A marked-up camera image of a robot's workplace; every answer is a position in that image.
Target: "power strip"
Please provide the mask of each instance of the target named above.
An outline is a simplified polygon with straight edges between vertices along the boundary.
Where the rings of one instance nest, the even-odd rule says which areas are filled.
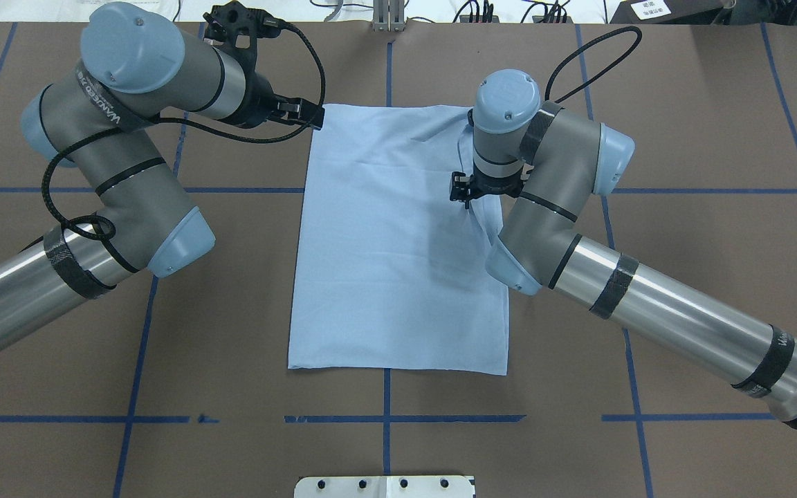
[[[459,16],[459,21],[460,22],[469,22],[469,16]],[[500,16],[497,16],[497,14],[494,14],[494,17],[493,17],[493,19],[491,19],[491,22],[500,22]]]

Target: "cloth fold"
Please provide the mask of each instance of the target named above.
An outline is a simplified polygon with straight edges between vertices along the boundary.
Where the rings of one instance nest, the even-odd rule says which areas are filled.
[[[313,134],[288,367],[506,375],[509,291],[484,270],[500,199],[449,201],[472,173],[467,108],[328,104]]]

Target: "light blue joint cap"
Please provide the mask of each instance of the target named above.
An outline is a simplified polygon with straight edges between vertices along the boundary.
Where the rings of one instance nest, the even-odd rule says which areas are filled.
[[[156,277],[164,278],[202,258],[213,246],[214,234],[202,216],[202,211],[196,206],[187,212],[165,242],[158,247],[147,268]]]
[[[115,91],[146,93],[165,86],[183,65],[186,46],[170,20],[130,3],[113,2],[91,14],[82,31],[82,61]]]
[[[601,142],[598,144],[598,166],[595,170],[595,184],[592,193],[606,196],[614,191],[626,165],[635,151],[635,142],[601,123]]]
[[[42,126],[42,94],[45,91],[40,91],[20,114],[20,131],[34,151],[39,152],[46,160],[52,160],[57,155],[57,149],[45,135],[45,128]],[[64,158],[58,166],[75,167],[75,162]]]
[[[497,237],[497,242],[491,246],[491,252],[488,253],[488,258],[484,261],[484,269],[491,277],[500,280],[507,287],[528,296],[534,296],[543,287],[524,269],[512,252],[506,249],[500,237]]]
[[[488,133],[509,133],[529,122],[541,104],[540,87],[531,76],[518,69],[501,69],[478,87],[472,120]]]

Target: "brown table surface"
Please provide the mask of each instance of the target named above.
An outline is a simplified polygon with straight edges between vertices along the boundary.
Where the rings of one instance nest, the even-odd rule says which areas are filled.
[[[471,105],[504,67],[545,85],[610,29],[301,28],[328,102],[396,107]],[[0,261],[53,226],[19,116],[71,69],[80,29],[0,24]],[[797,335],[797,28],[642,31],[626,62],[566,101],[638,145],[579,230]],[[585,54],[588,75],[620,40]],[[317,95],[290,33],[260,42],[257,69],[282,95]],[[568,65],[556,92],[581,69]],[[507,376],[288,371],[310,133],[278,145],[174,125],[152,135],[217,246],[0,353],[0,496],[291,496],[301,476],[383,473],[474,475],[479,496],[797,495],[797,432],[763,403],[548,291],[512,293]],[[58,170],[55,186],[67,214],[97,207],[77,172]]]

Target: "metal bracket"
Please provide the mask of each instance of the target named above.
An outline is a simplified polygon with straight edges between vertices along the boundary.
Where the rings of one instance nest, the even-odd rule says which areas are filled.
[[[374,0],[374,31],[405,31],[405,0]]]
[[[294,498],[475,498],[472,476],[358,476],[303,478]]]

